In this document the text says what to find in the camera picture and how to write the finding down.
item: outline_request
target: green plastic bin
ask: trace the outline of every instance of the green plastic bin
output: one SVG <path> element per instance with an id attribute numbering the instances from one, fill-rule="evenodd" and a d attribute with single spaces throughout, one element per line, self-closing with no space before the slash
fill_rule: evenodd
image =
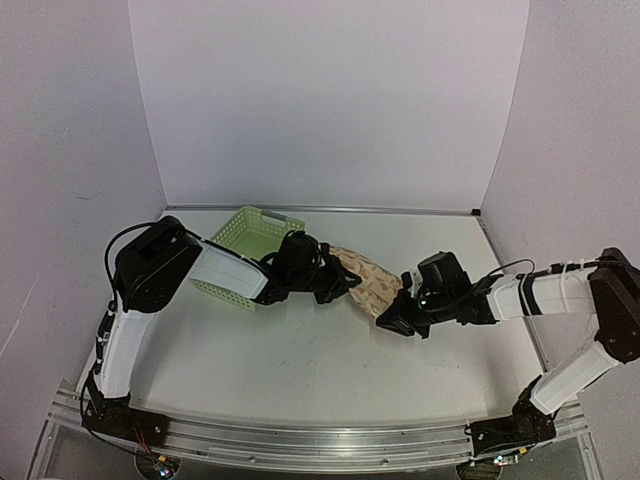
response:
<path id="1" fill-rule="evenodd" d="M 304 228 L 305 224 L 302 220 L 260 208 L 243 207 L 211 237 L 211 241 L 245 257 L 260 260 L 268 253 L 277 252 L 280 249 L 282 239 L 287 232 L 304 230 Z M 256 304 L 248 298 L 225 288 L 200 280 L 194 280 L 193 283 L 200 290 L 234 305 L 250 310 L 256 308 Z"/>

